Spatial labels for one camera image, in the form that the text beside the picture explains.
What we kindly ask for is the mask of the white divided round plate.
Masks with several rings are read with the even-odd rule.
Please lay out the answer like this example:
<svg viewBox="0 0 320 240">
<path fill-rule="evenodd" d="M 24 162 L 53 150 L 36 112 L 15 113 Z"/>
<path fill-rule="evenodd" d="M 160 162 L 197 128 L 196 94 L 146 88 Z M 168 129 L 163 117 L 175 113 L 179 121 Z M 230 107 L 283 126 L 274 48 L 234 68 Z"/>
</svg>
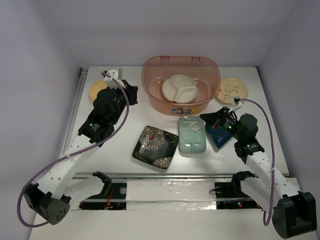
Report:
<svg viewBox="0 0 320 240">
<path fill-rule="evenodd" d="M 187 104 L 198 95 L 197 82 L 183 74 L 175 74 L 165 80 L 161 87 L 162 94 L 169 102 Z"/>
</svg>

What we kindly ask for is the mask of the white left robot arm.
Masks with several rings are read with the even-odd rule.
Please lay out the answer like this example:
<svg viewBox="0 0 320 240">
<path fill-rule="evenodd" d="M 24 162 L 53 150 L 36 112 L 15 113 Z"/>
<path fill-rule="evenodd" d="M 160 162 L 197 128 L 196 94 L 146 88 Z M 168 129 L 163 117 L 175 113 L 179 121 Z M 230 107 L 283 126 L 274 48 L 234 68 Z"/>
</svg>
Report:
<svg viewBox="0 0 320 240">
<path fill-rule="evenodd" d="M 130 106 L 137 103 L 138 87 L 129 85 L 126 80 L 112 79 L 105 89 L 98 92 L 93 101 L 93 110 L 78 129 L 69 149 L 61 158 L 39 170 L 23 186 L 16 211 L 24 226 L 36 228 L 62 221 L 74 200 L 72 194 L 66 193 L 69 182 L 78 168 L 119 132 L 126 121 L 122 120 L 118 128 L 115 128 L 115 124 L 121 115 L 128 118 Z M 45 221 L 37 225 L 25 222 L 21 212 L 22 200 Z"/>
</svg>

